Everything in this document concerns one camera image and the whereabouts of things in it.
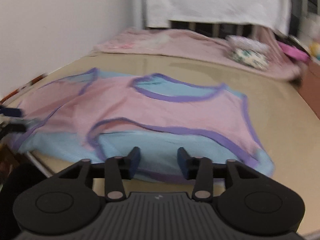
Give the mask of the pink blue purple garment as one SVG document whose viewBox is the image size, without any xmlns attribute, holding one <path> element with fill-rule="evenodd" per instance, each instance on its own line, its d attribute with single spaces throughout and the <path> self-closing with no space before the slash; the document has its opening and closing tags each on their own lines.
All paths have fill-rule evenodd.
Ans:
<svg viewBox="0 0 320 240">
<path fill-rule="evenodd" d="M 140 148 L 136 177 L 182 183 L 177 150 L 223 164 L 237 160 L 271 176 L 274 164 L 251 124 L 248 98 L 224 83 L 198 86 L 163 74 L 97 68 L 52 81 L 20 104 L 27 131 L 11 148 L 70 162 L 102 163 Z"/>
</svg>

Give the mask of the pink fluffy blanket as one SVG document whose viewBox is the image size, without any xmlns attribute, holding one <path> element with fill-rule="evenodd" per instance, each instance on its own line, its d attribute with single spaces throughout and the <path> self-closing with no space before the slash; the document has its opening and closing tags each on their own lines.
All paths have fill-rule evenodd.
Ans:
<svg viewBox="0 0 320 240">
<path fill-rule="evenodd" d="M 301 76 L 304 64 L 289 59 L 283 53 L 271 29 L 254 26 L 249 38 L 270 47 L 269 52 L 264 54 L 268 59 L 268 67 L 265 70 L 251 68 L 232 60 L 230 53 L 234 49 L 226 39 L 211 38 L 185 29 L 136 30 L 130 28 L 111 40 L 96 45 L 94 51 L 200 60 L 243 69 L 277 80 L 290 81 Z"/>
</svg>

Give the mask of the folded pink patterned cloth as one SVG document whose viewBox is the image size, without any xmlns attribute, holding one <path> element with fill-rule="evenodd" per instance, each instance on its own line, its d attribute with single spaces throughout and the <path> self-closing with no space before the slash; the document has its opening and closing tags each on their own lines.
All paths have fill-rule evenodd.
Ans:
<svg viewBox="0 0 320 240">
<path fill-rule="evenodd" d="M 226 40 L 233 49 L 239 48 L 244 50 L 252 50 L 262 54 L 266 54 L 270 50 L 268 45 L 243 36 L 228 35 Z"/>
</svg>

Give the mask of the white towel on rail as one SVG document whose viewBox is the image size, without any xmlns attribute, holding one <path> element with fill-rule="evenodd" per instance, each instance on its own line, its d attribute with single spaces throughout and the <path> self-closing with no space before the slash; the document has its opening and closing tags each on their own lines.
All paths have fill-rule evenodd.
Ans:
<svg viewBox="0 0 320 240">
<path fill-rule="evenodd" d="M 171 21 L 252 24 L 287 35 L 291 0 L 146 0 L 146 25 L 167 28 Z"/>
</svg>

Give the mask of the yellow white plush toy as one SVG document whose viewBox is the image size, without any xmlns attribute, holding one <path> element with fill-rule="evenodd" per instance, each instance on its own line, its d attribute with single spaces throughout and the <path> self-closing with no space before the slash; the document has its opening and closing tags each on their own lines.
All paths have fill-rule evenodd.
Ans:
<svg viewBox="0 0 320 240">
<path fill-rule="evenodd" d="M 320 60 L 320 43 L 312 41 L 309 45 L 310 54 L 317 60 Z"/>
</svg>

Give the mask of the pink plastic case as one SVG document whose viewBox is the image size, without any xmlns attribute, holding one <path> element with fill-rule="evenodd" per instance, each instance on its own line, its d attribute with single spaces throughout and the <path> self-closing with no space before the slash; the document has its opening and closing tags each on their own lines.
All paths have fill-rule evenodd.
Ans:
<svg viewBox="0 0 320 240">
<path fill-rule="evenodd" d="M 285 55 L 287 55 L 288 57 L 294 60 L 308 62 L 308 60 L 310 59 L 310 56 L 307 53 L 299 50 L 296 47 L 290 46 L 288 44 L 285 44 L 279 41 L 278 41 L 278 45 L 280 46 L 281 50 Z"/>
</svg>

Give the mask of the folded floral cream cloth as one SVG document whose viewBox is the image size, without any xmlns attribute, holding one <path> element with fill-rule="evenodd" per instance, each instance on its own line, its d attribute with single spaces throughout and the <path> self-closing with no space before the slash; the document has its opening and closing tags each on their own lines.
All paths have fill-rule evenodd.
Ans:
<svg viewBox="0 0 320 240">
<path fill-rule="evenodd" d="M 230 58 L 240 64 L 259 70 L 265 70 L 268 67 L 267 57 L 253 50 L 235 48 L 231 51 Z"/>
</svg>

